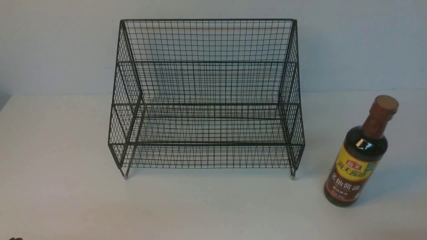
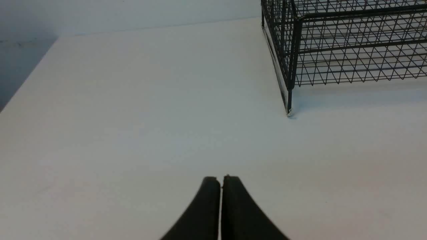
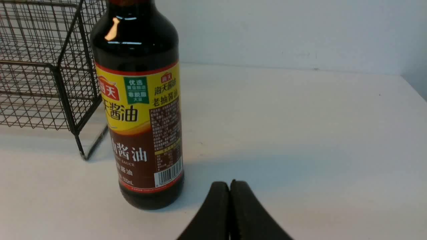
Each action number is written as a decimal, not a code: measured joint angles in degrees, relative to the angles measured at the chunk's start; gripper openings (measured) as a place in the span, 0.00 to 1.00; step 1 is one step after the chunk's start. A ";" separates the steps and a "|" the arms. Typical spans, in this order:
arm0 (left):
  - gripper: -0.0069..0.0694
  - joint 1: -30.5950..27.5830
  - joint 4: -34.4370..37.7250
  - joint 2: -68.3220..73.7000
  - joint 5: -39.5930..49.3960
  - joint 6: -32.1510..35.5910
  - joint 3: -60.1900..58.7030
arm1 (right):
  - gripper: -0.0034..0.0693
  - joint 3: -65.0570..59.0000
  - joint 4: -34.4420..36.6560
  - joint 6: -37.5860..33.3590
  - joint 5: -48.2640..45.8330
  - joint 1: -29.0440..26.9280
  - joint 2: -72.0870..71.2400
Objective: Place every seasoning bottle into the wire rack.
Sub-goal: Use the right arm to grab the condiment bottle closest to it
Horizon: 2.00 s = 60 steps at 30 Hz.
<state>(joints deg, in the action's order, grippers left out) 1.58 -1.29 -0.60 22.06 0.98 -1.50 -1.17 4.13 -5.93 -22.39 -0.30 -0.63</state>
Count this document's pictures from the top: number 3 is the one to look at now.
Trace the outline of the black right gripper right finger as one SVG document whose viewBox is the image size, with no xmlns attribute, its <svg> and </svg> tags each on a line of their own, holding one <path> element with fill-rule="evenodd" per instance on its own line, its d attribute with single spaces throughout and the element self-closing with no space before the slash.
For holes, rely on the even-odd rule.
<svg viewBox="0 0 427 240">
<path fill-rule="evenodd" d="M 230 185 L 231 240 L 291 240 L 259 202 L 249 184 L 233 180 Z"/>
</svg>

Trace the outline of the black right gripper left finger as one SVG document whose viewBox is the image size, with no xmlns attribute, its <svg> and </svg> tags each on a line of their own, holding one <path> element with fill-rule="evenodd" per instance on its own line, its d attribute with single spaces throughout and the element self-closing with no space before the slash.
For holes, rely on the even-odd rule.
<svg viewBox="0 0 427 240">
<path fill-rule="evenodd" d="M 228 240 L 230 192 L 223 181 L 211 184 L 209 192 L 179 240 Z"/>
</svg>

